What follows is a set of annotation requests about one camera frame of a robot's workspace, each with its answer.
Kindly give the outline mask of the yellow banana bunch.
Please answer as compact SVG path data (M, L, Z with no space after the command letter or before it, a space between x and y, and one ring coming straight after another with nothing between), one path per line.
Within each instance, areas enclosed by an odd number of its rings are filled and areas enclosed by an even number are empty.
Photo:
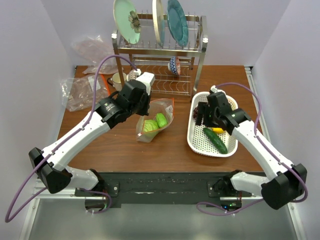
M222 128L219 128L219 127L213 127L212 131L216 134L222 134L225 132Z

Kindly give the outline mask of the green cabbage toy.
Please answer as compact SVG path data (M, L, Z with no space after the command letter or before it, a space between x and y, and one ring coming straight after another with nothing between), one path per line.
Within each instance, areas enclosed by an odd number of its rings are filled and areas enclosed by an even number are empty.
M158 123L153 119L147 119L143 123L142 132L148 133L159 129Z

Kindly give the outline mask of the light green chayote squash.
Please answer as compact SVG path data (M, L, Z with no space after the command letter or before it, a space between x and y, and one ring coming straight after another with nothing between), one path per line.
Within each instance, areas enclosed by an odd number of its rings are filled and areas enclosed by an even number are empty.
M155 121L159 128L163 128L168 124L168 121L163 113L157 113L155 116Z

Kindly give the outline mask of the dark green cucumber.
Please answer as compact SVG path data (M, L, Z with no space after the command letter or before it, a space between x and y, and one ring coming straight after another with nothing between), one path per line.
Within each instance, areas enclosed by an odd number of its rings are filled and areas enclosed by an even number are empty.
M226 145L216 133L214 133L212 130L206 127L203 128L202 131L221 154L228 153Z

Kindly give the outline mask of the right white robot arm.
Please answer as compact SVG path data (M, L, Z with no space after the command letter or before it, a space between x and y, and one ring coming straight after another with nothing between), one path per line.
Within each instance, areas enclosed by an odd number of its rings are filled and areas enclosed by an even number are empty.
M258 131L257 123L223 90L199 92L191 101L187 142L200 155L230 157L241 143L264 171L264 176L234 170L208 184L209 193L233 197L247 192L278 210L308 196L307 169L293 164Z

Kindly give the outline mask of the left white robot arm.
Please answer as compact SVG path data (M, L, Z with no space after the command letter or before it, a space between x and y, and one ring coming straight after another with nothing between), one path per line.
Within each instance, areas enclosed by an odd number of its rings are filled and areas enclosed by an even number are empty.
M132 79L121 91L101 99L87 116L52 145L33 148L29 159L37 176L51 194L66 187L83 188L92 196L104 190L103 180L93 170L69 167L69 162L89 143L130 116L147 116L153 81Z

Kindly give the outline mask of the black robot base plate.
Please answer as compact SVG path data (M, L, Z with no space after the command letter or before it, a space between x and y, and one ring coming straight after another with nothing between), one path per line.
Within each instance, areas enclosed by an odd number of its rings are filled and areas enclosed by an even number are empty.
M226 172L101 172L112 207L124 204L195 205L237 198L218 189Z

